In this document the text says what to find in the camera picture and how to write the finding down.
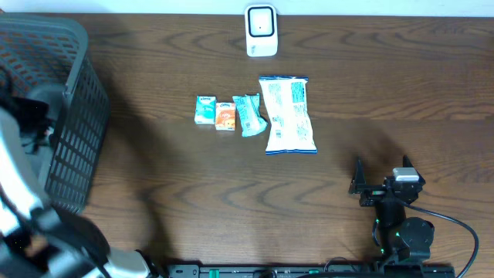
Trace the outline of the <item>teal Kleenex tissue pack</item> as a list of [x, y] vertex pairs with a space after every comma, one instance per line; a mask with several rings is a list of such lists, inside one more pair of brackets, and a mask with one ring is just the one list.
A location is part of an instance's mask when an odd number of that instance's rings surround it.
[[196, 108], [195, 108], [195, 123], [214, 124], [215, 106], [216, 106], [216, 97], [197, 96]]

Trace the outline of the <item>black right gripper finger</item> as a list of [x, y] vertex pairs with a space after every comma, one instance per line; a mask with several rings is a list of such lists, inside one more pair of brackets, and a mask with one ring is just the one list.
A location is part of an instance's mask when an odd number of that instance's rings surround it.
[[402, 178], [403, 181], [416, 181], [421, 184], [425, 184], [426, 181], [418, 172], [418, 170], [412, 164], [410, 158], [405, 155], [402, 160], [403, 167], [406, 168], [405, 175]]
[[360, 194], [366, 188], [364, 168], [359, 158], [356, 160], [354, 174], [348, 189], [349, 194]]

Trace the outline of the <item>orange Kleenex tissue pack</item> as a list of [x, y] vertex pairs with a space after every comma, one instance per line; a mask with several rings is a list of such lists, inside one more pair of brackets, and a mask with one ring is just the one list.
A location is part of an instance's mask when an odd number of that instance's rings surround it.
[[217, 131], [235, 130], [235, 104], [216, 103], [215, 107], [215, 129]]

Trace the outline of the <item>white blue snack bag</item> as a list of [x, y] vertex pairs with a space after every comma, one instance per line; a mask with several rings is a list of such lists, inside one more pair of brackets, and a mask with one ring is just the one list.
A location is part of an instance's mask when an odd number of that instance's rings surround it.
[[271, 124], [266, 154], [315, 154], [308, 114], [306, 76], [260, 76], [263, 101]]

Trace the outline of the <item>teal snack packet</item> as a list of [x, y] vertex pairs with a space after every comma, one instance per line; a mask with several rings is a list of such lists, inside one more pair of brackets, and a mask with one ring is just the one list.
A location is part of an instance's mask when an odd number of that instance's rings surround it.
[[267, 122], [259, 112], [259, 93], [256, 95], [233, 96], [232, 99], [239, 113], [243, 137], [258, 135], [267, 128]]

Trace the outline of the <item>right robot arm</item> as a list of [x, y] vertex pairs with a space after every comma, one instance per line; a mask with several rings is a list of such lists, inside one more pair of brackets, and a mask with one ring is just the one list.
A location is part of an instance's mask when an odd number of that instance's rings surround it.
[[382, 259], [374, 264], [376, 271], [420, 268], [430, 258], [435, 227], [424, 219], [408, 218], [405, 212], [405, 207], [418, 199], [424, 185], [425, 180], [406, 156], [402, 166], [394, 168], [379, 185], [367, 183], [364, 166], [357, 160], [348, 192], [360, 196], [361, 207], [375, 208], [373, 237], [382, 253]]

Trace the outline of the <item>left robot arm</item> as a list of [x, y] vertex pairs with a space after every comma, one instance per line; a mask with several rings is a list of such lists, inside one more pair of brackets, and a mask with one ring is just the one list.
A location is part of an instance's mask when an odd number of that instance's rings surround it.
[[159, 277], [140, 251], [110, 247], [88, 219], [55, 206], [25, 149], [63, 101], [1, 93], [1, 273], [6, 277]]

